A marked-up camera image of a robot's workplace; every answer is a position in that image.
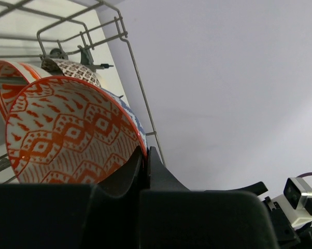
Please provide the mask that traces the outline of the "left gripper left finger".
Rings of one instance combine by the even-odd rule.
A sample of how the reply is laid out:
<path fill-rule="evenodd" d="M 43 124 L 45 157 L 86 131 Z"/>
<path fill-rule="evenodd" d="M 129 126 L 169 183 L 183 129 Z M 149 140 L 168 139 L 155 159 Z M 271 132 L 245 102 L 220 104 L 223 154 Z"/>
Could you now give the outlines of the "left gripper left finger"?
<path fill-rule="evenodd" d="M 0 248 L 138 248 L 140 147 L 98 184 L 0 184 Z"/>

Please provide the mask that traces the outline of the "red patterned bowl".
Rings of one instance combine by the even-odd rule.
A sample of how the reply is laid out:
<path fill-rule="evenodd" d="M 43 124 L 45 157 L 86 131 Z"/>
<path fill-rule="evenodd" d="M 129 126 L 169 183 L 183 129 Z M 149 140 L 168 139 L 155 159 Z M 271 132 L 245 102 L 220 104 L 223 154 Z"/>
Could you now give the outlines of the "red patterned bowl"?
<path fill-rule="evenodd" d="M 25 86 L 6 119 L 6 149 L 21 184 L 99 183 L 122 167 L 146 134 L 130 107 L 86 81 L 50 76 Z"/>

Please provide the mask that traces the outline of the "grey wire dish rack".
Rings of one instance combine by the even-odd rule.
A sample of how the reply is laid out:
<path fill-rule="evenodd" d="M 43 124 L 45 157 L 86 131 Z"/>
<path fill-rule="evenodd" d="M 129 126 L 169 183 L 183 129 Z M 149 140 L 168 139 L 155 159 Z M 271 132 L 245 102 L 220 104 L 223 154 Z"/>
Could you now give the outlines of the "grey wire dish rack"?
<path fill-rule="evenodd" d="M 0 60 L 40 68 L 45 58 L 80 63 L 95 73 L 101 88 L 121 98 L 138 118 L 110 52 L 112 41 L 129 44 L 120 10 L 106 1 L 94 1 L 91 6 L 71 1 L 0 1 Z M 155 127 L 144 132 L 147 145 L 158 136 Z M 19 183 L 8 159 L 6 120 L 1 119 L 0 183 Z"/>

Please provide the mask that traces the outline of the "grey patterned bowl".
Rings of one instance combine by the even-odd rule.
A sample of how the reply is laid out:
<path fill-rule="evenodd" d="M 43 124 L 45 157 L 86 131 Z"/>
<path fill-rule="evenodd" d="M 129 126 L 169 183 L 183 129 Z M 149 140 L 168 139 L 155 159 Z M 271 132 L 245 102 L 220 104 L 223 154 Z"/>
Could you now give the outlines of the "grey patterned bowl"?
<path fill-rule="evenodd" d="M 86 66 L 64 59 L 45 58 L 41 63 L 41 68 L 52 75 L 63 75 L 72 78 L 84 80 L 92 85 L 101 87 L 101 83 Z"/>

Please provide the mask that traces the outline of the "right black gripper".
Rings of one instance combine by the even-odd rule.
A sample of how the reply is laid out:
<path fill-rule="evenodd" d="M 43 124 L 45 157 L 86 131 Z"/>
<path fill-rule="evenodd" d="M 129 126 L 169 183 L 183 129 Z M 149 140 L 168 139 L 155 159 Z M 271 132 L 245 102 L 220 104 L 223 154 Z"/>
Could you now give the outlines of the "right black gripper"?
<path fill-rule="evenodd" d="M 268 191 L 259 181 L 249 186 L 227 190 L 206 190 L 208 197 L 258 197 Z M 267 207 L 280 248 L 312 248 L 312 201 L 294 209 L 285 196 L 266 197 Z"/>

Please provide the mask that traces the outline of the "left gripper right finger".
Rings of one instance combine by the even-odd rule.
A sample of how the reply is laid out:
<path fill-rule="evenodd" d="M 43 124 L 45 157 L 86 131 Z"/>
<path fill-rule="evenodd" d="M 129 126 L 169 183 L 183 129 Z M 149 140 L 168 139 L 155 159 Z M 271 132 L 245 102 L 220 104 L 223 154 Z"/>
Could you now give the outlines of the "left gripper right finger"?
<path fill-rule="evenodd" d="M 141 248 L 278 248 L 266 207 L 242 190 L 191 191 L 148 151 L 140 193 Z"/>

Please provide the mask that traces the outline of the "orange floral bowl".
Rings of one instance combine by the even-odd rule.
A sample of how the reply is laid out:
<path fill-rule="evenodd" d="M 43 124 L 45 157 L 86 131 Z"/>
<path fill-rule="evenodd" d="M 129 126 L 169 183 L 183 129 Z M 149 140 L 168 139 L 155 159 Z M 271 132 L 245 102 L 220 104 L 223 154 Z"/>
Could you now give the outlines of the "orange floral bowl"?
<path fill-rule="evenodd" d="M 0 119 L 6 120 L 13 100 L 26 85 L 50 75 L 38 66 L 0 60 Z"/>

